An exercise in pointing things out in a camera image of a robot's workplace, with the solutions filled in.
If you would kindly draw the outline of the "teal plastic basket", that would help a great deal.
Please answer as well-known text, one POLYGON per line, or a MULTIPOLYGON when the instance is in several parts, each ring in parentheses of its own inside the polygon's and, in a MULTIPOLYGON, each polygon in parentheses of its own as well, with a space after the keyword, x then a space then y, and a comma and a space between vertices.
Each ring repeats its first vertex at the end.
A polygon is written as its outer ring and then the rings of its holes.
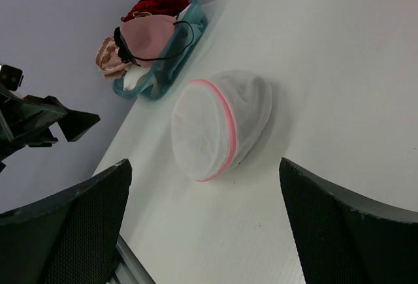
POLYGON ((169 90, 208 26, 199 0, 188 1, 191 2, 190 7, 180 19, 181 23, 175 27, 161 59, 152 65, 142 83, 130 91, 123 89, 122 78, 114 80, 112 89, 115 94, 124 99, 144 97, 154 101, 169 90))

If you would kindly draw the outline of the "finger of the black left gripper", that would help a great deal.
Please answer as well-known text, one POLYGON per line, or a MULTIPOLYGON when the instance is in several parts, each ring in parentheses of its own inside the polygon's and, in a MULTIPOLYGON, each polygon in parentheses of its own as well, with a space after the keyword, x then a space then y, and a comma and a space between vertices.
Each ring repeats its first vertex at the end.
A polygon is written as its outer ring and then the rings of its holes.
POLYGON ((68 142, 76 142, 101 120, 98 114, 76 110, 66 110, 66 112, 54 110, 52 113, 57 116, 56 121, 68 142))

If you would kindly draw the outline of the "black bra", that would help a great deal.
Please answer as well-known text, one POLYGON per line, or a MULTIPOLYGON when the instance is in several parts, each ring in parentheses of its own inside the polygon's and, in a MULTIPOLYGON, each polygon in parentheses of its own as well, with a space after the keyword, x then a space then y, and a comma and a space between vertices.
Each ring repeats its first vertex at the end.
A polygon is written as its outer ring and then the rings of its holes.
MULTIPOLYGON (((148 12, 142 12, 140 14, 136 14, 134 18, 139 18, 139 17, 144 17, 144 16, 151 16, 151 14, 148 13, 148 12)), ((176 27, 178 24, 181 23, 181 20, 178 19, 178 15, 175 16, 175 18, 176 18, 176 23, 174 25, 176 27)), ((120 34, 120 26, 117 27, 117 28, 115 28, 115 31, 114 31, 114 40, 115 40, 116 45, 119 47, 118 56, 121 58, 121 60, 124 63, 132 63, 132 64, 134 64, 133 63, 134 58, 133 58, 133 56, 130 56, 130 53, 128 52, 128 49, 127 49, 126 45, 124 44, 124 40, 121 37, 121 34, 120 34)))

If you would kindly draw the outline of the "red lace bra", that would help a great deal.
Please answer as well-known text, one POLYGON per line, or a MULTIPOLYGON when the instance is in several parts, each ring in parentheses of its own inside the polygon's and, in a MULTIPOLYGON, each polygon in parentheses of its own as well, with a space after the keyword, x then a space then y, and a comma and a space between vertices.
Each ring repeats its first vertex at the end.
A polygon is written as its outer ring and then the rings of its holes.
POLYGON ((151 15, 177 16, 188 7, 188 0, 141 0, 123 17, 122 22, 132 20, 136 14, 148 12, 151 15))

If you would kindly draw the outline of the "white mesh bag pink zipper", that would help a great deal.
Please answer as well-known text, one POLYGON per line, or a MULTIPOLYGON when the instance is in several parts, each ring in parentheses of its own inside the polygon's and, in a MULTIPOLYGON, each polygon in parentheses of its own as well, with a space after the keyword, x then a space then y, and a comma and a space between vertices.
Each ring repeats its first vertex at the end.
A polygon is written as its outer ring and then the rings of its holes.
POLYGON ((232 170, 254 147, 271 112, 272 88, 252 72, 231 70, 191 81, 170 120, 177 165, 198 182, 232 170))

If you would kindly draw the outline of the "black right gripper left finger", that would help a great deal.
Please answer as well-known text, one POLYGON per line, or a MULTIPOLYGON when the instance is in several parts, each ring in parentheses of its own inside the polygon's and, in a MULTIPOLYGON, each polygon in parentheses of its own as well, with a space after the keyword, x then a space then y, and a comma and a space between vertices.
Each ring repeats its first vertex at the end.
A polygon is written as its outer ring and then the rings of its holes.
POLYGON ((1 214, 2 283, 107 283, 129 196, 127 159, 1 214))

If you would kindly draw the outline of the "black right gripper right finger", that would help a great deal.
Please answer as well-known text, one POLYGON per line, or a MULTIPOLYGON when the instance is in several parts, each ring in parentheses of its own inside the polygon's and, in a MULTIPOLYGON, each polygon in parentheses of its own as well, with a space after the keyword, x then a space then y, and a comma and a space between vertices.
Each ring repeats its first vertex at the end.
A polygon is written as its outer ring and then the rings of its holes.
POLYGON ((416 283, 417 213, 283 158, 280 187, 307 283, 416 283))

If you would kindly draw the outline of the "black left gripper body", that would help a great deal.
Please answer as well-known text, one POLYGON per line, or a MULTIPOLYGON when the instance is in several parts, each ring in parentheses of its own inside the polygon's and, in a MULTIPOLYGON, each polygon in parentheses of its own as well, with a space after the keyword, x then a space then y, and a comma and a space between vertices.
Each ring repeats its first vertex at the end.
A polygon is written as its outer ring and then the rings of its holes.
POLYGON ((49 148, 58 142, 50 126, 67 115, 54 98, 18 97, 1 86, 1 160, 28 146, 49 148))

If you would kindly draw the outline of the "dusty pink bra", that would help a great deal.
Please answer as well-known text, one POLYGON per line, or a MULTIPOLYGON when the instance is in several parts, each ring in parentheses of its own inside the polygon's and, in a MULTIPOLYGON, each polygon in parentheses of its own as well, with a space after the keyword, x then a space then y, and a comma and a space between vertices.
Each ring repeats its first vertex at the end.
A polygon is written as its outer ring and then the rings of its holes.
POLYGON ((151 67, 174 34, 175 23, 175 17, 166 15, 144 16, 123 23, 120 34, 133 63, 151 67))

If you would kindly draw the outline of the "peach satin bra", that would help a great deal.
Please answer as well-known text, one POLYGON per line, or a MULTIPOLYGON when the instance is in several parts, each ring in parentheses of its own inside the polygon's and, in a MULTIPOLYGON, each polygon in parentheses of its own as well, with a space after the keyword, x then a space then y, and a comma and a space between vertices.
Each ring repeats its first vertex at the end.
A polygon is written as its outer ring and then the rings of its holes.
POLYGON ((95 65, 106 80, 121 78, 131 63, 118 56, 119 47, 113 37, 106 37, 95 56, 95 65))

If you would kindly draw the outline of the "white bra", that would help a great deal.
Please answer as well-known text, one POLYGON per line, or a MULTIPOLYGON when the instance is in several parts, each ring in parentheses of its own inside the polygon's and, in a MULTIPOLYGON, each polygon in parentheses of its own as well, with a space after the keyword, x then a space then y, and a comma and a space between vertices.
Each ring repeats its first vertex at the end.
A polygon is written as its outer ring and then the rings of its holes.
POLYGON ((123 90, 124 91, 132 91, 138 86, 142 86, 140 91, 145 90, 146 88, 154 85, 155 80, 149 79, 146 82, 146 77, 149 72, 150 68, 139 67, 136 65, 131 65, 125 72, 123 76, 123 90))

